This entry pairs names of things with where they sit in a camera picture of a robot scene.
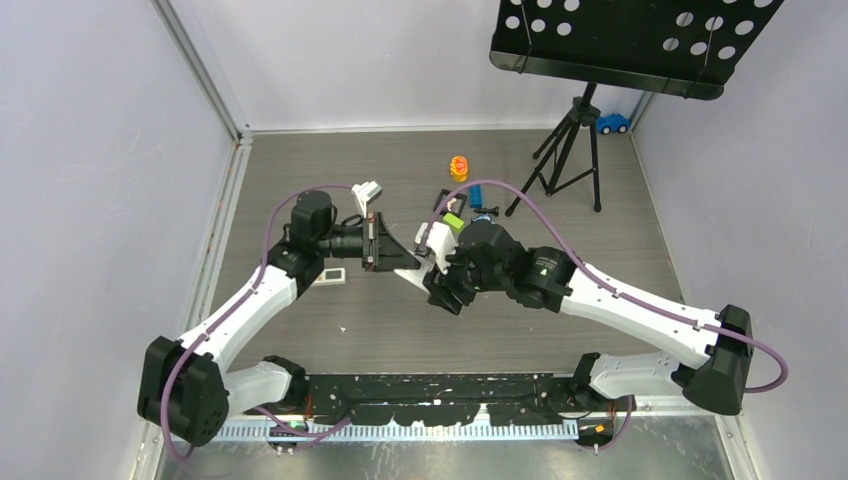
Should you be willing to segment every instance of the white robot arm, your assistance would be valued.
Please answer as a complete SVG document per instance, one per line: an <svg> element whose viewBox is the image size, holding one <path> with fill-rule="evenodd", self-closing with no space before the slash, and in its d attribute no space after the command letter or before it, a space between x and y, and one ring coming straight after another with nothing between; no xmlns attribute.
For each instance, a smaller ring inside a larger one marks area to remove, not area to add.
<svg viewBox="0 0 848 480"><path fill-rule="evenodd" d="M616 292L627 292L667 311L681 311L698 321L695 328L652 313L599 288L560 250L541 247L525 250L506 230L490 222L473 222L459 238L449 227L434 224L427 252L415 255L394 240L379 213L365 206L380 193L369 182L354 187L362 223L334 225L329 195L320 191L302 194L292 210L288 234L268 254L261 282L257 268L248 282L212 316L178 340L160 337L145 357L138 412L159 423L162 385L176 357L203 336L180 375L178 392L169 403L171 430L191 444L211 440L228 415L259 405L297 405L305 397L307 381L300 366L279 357L226 373L238 352L277 313L291 305L323 270L326 257L359 258L368 271L394 271L429 294L428 303L458 314L478 292L504 291L528 308L545 308L601 322L644 340L661 350L655 354L614 357L587 353L570 382L577 405L601 410L626 395L680 395L722 414L739 411L751 350L729 342L704 325L732 328L750 335L747 312L728 306L721 313L677 304L618 282L585 264L605 278ZM421 240L425 225L416 237ZM236 301L247 299L233 312ZM209 325L229 315L213 335ZM212 427L204 428L211 421Z"/></svg>

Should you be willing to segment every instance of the gray floor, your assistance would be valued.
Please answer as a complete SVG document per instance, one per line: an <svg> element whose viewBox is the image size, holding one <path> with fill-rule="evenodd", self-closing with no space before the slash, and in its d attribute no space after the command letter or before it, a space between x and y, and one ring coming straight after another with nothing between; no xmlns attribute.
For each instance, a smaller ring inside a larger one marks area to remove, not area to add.
<svg viewBox="0 0 848 480"><path fill-rule="evenodd" d="M546 131L448 131L259 136L254 141L215 295L215 307L247 280L259 260L261 238L273 207L290 192L327 183L377 180L375 204L407 246L425 221L454 155L469 160L471 178L521 186L535 163L532 152ZM582 131L563 178L589 165L588 132ZM603 212L592 211L591 179L548 198L541 186L529 194L581 257L647 291L679 299L648 190L633 147L624 135L599 139ZM348 192L331 192L340 218L354 212ZM501 209L511 196L484 187L487 206ZM470 219L470 210L463 218ZM287 213L278 221L287 221ZM519 207L500 217L525 246L553 245L532 212ZM310 289L274 318L242 351L240 369L277 354L315 373L527 372L573 370L580 355L654 350L627 335L580 318L518 306L505 295L484 294L453 317L427 305L422 292L394 274L366 274L358 261L344 286Z"/></svg>

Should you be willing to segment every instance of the white wall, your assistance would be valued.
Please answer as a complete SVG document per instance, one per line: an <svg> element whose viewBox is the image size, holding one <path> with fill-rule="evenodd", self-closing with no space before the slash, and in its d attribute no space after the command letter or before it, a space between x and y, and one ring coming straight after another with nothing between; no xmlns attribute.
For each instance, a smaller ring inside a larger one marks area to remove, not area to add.
<svg viewBox="0 0 848 480"><path fill-rule="evenodd" d="M553 126L584 88L492 66L494 0L176 4L199 18L206 38L196 30L193 37L212 46L204 61L220 61L237 109L256 130ZM600 87L594 103L629 115L638 95Z"/></svg>
<svg viewBox="0 0 848 480"><path fill-rule="evenodd" d="M637 129L688 301L734 303L791 367L745 397L765 479L848 472L848 3L786 2L713 102ZM775 375L755 355L749 384Z"/></svg>
<svg viewBox="0 0 848 480"><path fill-rule="evenodd" d="M148 0L6 2L0 478L126 478L232 148Z"/></svg>

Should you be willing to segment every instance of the yellow toy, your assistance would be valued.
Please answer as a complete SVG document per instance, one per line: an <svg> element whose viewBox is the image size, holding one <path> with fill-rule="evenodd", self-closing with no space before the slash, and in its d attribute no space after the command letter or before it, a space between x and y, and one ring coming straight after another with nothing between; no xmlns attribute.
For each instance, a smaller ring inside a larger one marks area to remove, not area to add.
<svg viewBox="0 0 848 480"><path fill-rule="evenodd" d="M457 155L451 160L451 177L459 183L468 179L468 160Z"/></svg>

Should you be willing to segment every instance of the white bracket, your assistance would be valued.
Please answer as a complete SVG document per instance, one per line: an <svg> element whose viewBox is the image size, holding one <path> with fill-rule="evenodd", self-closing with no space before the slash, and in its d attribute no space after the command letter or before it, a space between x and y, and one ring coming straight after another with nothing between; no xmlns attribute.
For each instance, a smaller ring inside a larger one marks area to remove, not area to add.
<svg viewBox="0 0 848 480"><path fill-rule="evenodd" d="M424 236L424 229L426 228L427 224L422 223L418 233L415 234L416 245L421 243L421 237ZM442 273L447 273L450 263L448 263L446 257L456 249L456 238L454 238L450 227L441 222L434 223L433 228L430 229L430 235L427 237L427 246L433 251L439 270Z"/></svg>

